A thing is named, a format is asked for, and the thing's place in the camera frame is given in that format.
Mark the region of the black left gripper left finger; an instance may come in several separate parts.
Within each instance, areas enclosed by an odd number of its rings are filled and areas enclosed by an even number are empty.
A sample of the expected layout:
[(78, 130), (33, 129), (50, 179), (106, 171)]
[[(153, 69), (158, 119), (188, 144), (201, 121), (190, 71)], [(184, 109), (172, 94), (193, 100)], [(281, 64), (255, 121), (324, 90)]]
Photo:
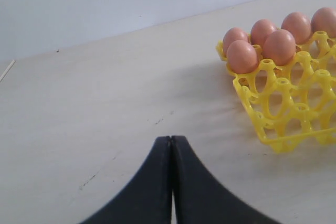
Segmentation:
[(170, 223), (170, 161), (170, 137), (158, 137), (144, 163), (128, 184), (83, 223)]

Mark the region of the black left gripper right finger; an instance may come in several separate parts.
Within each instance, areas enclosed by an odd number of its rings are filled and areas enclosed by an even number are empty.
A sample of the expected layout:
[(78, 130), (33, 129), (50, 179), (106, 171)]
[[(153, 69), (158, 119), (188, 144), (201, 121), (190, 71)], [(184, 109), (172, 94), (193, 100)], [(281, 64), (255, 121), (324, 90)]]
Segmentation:
[(172, 136), (172, 190), (177, 223), (276, 223), (225, 188), (185, 136)]

